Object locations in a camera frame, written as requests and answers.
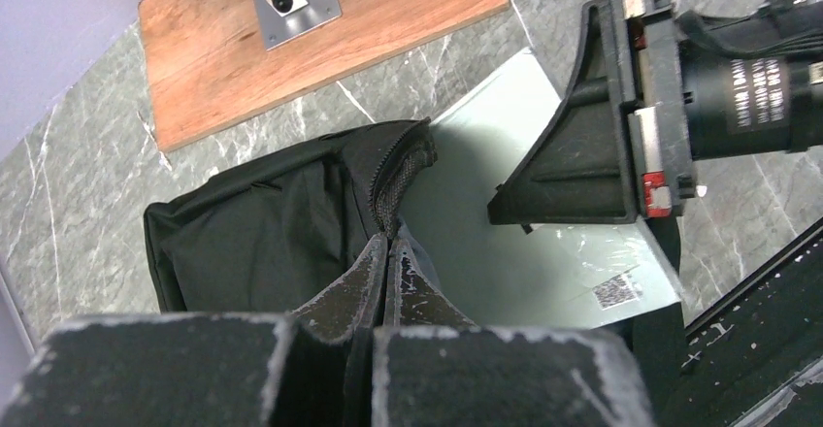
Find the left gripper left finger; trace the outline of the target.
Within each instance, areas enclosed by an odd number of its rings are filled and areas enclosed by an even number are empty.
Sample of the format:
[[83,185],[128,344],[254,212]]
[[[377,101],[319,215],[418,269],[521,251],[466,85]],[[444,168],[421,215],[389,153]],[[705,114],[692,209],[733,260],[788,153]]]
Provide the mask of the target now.
[[366,426],[388,241],[293,312],[99,315],[51,332],[5,426]]

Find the grey box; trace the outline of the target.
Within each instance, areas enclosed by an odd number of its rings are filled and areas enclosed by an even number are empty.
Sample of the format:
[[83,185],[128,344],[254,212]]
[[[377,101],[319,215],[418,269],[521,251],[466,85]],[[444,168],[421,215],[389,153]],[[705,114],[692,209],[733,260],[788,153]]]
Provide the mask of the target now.
[[560,102],[522,49],[431,124],[437,159],[400,214],[445,297],[482,325],[591,329],[678,307],[681,285],[640,224],[494,225],[487,203]]

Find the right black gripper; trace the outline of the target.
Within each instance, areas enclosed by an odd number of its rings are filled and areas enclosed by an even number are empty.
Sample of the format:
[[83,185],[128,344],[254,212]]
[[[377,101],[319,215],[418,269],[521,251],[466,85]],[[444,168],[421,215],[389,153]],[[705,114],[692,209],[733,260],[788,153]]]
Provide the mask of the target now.
[[592,0],[567,92],[487,205],[493,225],[680,216],[697,174],[673,0]]

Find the black student backpack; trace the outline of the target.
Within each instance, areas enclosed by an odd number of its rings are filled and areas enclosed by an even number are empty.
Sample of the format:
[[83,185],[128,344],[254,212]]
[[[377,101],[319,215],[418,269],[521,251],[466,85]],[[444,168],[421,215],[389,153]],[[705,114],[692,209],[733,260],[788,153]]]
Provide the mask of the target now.
[[437,149],[429,119],[326,134],[253,159],[144,213],[164,312],[286,312],[345,273]]

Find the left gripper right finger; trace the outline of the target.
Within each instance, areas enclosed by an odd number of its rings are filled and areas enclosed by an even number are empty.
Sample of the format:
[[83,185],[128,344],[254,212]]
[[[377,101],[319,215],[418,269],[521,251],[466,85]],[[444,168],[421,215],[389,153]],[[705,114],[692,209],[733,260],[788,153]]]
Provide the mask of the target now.
[[478,327],[396,241],[374,332],[375,426],[652,426],[639,367],[604,330]]

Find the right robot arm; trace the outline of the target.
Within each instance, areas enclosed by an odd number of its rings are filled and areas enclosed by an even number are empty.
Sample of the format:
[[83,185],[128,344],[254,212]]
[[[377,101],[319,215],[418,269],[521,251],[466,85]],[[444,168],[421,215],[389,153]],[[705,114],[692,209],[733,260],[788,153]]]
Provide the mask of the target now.
[[822,6],[747,16],[674,0],[591,0],[567,93],[488,203],[496,225],[631,223],[683,213],[695,162],[822,142]]

